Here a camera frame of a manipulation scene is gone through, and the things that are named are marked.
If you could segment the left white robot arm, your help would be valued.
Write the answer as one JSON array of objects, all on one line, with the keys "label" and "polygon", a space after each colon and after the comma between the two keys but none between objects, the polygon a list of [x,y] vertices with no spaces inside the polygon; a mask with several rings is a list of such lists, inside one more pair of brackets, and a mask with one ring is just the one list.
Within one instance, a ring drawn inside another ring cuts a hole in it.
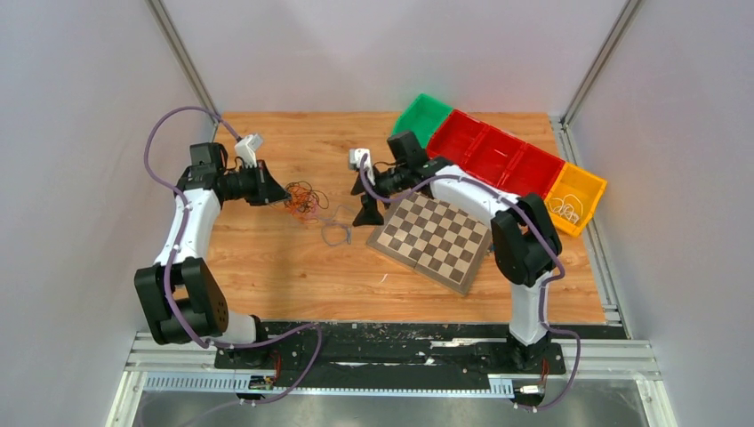
[{"label": "left white robot arm", "polygon": [[156,343],[238,346],[238,357],[250,368],[270,361],[272,345],[258,335],[260,320],[229,308],[205,261],[224,202],[243,199],[251,206],[265,206],[290,197],[257,158],[261,144],[258,134],[241,138],[234,147],[238,162],[234,168],[227,166],[223,145],[194,144],[189,148],[190,165],[176,184],[166,185],[175,201],[172,226],[152,266],[134,276]]}]

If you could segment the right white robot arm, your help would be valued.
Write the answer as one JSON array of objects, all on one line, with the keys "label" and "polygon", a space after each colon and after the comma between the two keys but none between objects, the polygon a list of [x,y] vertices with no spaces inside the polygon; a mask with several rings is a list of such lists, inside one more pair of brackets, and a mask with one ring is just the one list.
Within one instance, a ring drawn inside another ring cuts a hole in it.
[{"label": "right white robot arm", "polygon": [[394,164],[381,172],[369,149],[349,151],[349,169],[359,176],[352,194],[362,208],[354,226],[380,225],[377,204],[398,203],[414,193],[460,208],[492,235],[496,266],[511,284],[512,319],[508,359],[519,371],[540,364],[551,342],[547,321],[549,283],[564,277],[562,243],[543,199],[519,196],[486,184],[444,157],[429,157],[412,131],[388,137]]}]

